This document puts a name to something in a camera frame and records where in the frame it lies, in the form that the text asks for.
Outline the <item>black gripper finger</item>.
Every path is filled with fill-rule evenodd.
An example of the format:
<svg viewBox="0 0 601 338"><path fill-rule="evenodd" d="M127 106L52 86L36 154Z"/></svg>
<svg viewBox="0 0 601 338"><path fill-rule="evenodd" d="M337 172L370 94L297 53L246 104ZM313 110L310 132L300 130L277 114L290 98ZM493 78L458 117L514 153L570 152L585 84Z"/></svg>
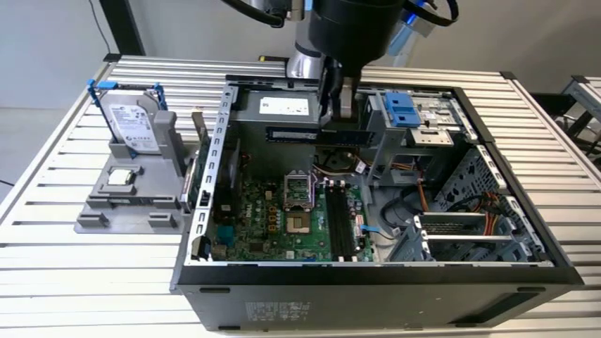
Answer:
<svg viewBox="0 0 601 338"><path fill-rule="evenodd" d="M325 58L320 78L320 123L337 120L341 113L342 67L333 58Z"/></svg>
<svg viewBox="0 0 601 338"><path fill-rule="evenodd" d="M333 80L333 119L337 122L357 120L357 78L336 75Z"/></svg>

